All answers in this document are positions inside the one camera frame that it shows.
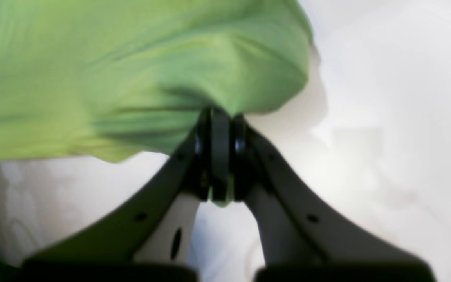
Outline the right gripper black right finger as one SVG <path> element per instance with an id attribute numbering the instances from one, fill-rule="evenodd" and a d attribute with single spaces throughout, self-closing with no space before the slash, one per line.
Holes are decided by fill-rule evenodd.
<path id="1" fill-rule="evenodd" d="M 231 123 L 236 194 L 258 225 L 265 267 L 256 282 L 433 282 L 422 259 L 365 231 L 316 195 L 280 152 Z"/>

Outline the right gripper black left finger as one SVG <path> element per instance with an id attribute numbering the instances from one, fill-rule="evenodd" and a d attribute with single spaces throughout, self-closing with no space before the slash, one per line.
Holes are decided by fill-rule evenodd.
<path id="1" fill-rule="evenodd" d="M 143 188 L 105 217 L 27 259 L 23 282 L 197 282 L 178 259 L 213 188 L 227 198 L 230 118 L 205 109 L 188 137 Z"/>

